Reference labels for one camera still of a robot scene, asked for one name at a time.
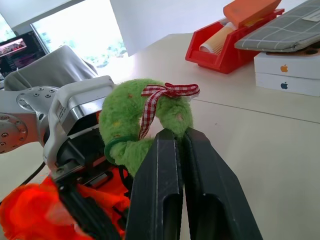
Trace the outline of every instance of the monitor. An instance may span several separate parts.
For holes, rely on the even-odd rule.
[[[0,81],[46,55],[34,31],[0,43]]]

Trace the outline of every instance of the window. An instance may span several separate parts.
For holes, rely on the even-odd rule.
[[[68,45],[100,75],[113,59],[128,56],[108,0],[85,0],[32,25],[49,52]]]
[[[0,42],[14,38],[16,35],[6,22],[3,16],[0,15]]]

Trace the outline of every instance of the white product box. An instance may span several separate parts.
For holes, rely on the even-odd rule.
[[[268,55],[254,58],[258,87],[320,97],[320,51],[314,56]]]

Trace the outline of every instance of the checkered bow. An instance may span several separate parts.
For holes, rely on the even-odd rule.
[[[157,103],[161,96],[165,95],[170,98],[196,97],[199,93],[200,89],[197,84],[172,85],[171,83],[166,83],[164,86],[147,85],[141,93],[141,96],[149,97],[144,104],[139,140],[143,139],[150,129],[156,115]]]

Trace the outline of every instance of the red storage tray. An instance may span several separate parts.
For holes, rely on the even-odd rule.
[[[215,70],[223,74],[229,74],[241,66],[251,62],[259,51],[240,50],[235,48],[235,43],[244,36],[262,27],[266,23],[281,15],[285,10],[276,9],[260,21],[251,26],[244,26],[230,33],[225,40],[221,54],[199,51],[199,47],[207,39],[218,32],[223,25],[215,22],[194,32],[185,60],[198,64],[200,67]]]

